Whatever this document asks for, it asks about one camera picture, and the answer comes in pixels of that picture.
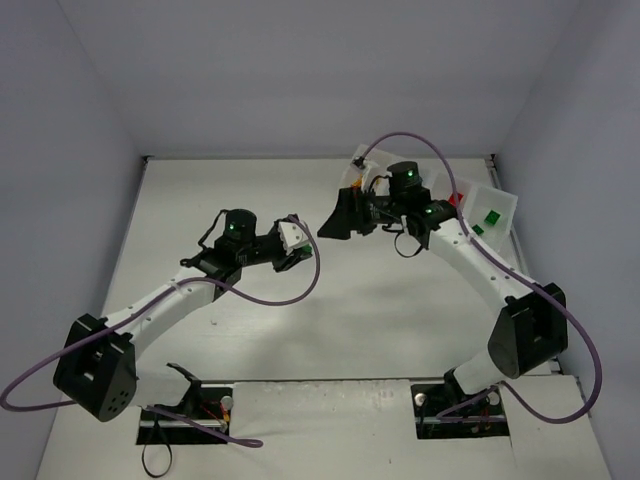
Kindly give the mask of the red rounded lego brick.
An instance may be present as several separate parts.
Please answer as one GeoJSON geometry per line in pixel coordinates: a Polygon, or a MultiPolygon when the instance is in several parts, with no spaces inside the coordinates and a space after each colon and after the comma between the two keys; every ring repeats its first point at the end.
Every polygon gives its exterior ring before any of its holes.
{"type": "Polygon", "coordinates": [[[457,203],[458,204],[462,204],[463,198],[464,198],[464,194],[462,194],[460,192],[456,193],[455,195],[452,193],[449,196],[448,201],[449,201],[449,203],[451,203],[452,205],[455,206],[457,203]]]}

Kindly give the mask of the green red lego brick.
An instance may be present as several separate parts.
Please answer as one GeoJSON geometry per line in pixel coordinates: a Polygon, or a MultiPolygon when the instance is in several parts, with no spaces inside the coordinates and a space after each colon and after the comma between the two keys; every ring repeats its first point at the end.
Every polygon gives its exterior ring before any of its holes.
{"type": "Polygon", "coordinates": [[[484,223],[495,226],[499,219],[501,218],[501,214],[495,210],[490,210],[489,213],[484,218],[484,223]]]}

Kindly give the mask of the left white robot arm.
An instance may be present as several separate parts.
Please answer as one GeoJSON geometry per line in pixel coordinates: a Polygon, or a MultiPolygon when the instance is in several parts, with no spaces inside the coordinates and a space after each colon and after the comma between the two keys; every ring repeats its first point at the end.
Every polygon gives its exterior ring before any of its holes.
{"type": "Polygon", "coordinates": [[[296,215],[278,219],[268,233],[256,232],[256,216],[223,210],[225,224],[213,242],[181,260],[179,271],[158,289],[102,318],[85,314],[71,326],[53,383],[101,422],[129,406],[164,406],[183,415],[200,402],[200,380],[170,363],[158,378],[139,371],[138,360],[163,334],[225,293],[236,293],[244,269],[271,264],[284,272],[317,259],[308,227],[296,215]]]}

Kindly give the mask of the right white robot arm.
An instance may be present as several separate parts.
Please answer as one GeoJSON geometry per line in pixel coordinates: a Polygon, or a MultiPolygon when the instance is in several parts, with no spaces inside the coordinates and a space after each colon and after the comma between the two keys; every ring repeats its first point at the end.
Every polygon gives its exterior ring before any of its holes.
{"type": "Polygon", "coordinates": [[[517,379],[567,348],[567,320],[561,312],[564,292],[554,283],[540,286],[518,277],[486,244],[475,245],[476,237],[461,227],[456,207],[433,198],[423,185],[416,162],[381,169],[364,158],[353,160],[342,177],[336,206],[317,234],[348,240],[379,226],[408,234],[421,250],[448,263],[496,317],[486,345],[445,374],[444,390],[452,401],[517,379]]]}

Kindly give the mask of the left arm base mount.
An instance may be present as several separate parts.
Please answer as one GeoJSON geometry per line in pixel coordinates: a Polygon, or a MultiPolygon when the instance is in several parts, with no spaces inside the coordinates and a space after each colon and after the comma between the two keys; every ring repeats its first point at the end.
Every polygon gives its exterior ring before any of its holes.
{"type": "MultiPolygon", "coordinates": [[[[221,435],[230,434],[233,387],[206,384],[186,368],[168,363],[189,383],[177,405],[156,404],[172,414],[185,416],[206,430],[221,435]]],[[[214,445],[227,444],[225,438],[203,432],[182,421],[142,410],[137,434],[137,445],[214,445]]]]}

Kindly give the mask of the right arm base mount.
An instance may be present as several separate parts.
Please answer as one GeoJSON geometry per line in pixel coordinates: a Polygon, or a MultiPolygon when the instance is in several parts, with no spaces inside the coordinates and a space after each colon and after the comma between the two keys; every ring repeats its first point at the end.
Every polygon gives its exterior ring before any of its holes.
{"type": "Polygon", "coordinates": [[[445,396],[442,383],[410,386],[418,440],[459,440],[509,437],[502,398],[496,389],[474,403],[457,407],[461,400],[445,396]]]}

